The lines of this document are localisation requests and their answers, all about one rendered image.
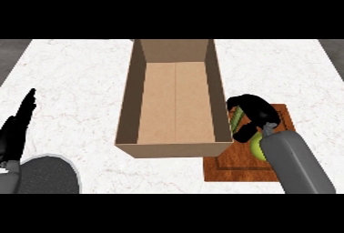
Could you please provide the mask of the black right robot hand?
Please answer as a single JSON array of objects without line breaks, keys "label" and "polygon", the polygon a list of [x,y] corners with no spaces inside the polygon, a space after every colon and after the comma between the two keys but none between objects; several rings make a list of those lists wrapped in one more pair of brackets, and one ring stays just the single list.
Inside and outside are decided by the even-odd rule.
[{"label": "black right robot hand", "polygon": [[273,106],[267,101],[251,94],[242,94],[227,99],[227,110],[237,106],[249,119],[249,122],[242,125],[233,133],[233,139],[239,143],[248,142],[258,132],[258,128],[264,128],[267,124],[277,127],[280,123],[279,115]]}]

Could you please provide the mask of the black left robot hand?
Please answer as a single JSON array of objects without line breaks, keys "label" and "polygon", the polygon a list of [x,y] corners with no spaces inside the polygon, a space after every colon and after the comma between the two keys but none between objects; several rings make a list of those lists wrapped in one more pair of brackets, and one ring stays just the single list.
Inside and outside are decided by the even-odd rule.
[{"label": "black left robot hand", "polygon": [[25,95],[17,112],[10,116],[0,128],[0,163],[8,160],[19,161],[25,145],[25,133],[35,110],[35,92],[32,88]]}]

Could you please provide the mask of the green squash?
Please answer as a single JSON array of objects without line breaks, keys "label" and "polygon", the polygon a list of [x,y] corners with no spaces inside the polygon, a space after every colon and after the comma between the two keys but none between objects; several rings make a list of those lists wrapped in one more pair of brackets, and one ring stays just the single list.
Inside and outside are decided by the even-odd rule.
[{"label": "green squash", "polygon": [[[233,111],[231,120],[230,120],[233,133],[237,132],[239,123],[242,121],[243,116],[245,116],[243,110],[240,109],[240,107],[237,107]],[[256,131],[252,138],[249,139],[249,152],[258,160],[264,161],[265,157],[261,152],[259,142],[261,142],[261,132]]]}]

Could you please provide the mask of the brown wooden cutting board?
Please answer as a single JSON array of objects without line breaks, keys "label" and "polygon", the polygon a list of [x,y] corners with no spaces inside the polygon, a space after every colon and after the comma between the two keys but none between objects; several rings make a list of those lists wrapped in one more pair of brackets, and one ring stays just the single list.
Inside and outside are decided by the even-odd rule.
[{"label": "brown wooden cutting board", "polygon": [[202,159],[202,174],[205,182],[277,182],[268,162],[252,156],[249,143],[236,140],[217,157]]}]

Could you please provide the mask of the open cardboard box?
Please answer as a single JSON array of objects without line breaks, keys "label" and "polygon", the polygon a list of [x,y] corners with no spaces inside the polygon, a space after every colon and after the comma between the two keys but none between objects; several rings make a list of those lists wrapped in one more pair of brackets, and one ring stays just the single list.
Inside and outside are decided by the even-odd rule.
[{"label": "open cardboard box", "polygon": [[135,158],[215,157],[231,145],[215,43],[132,43],[115,146]]}]

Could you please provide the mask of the dark grey round plate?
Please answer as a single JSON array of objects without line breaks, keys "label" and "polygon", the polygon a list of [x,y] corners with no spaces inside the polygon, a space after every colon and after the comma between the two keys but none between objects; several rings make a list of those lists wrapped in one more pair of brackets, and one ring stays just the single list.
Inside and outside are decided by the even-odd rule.
[{"label": "dark grey round plate", "polygon": [[19,194],[78,194],[81,185],[78,173],[59,156],[45,154],[31,158],[20,165],[22,180]]}]

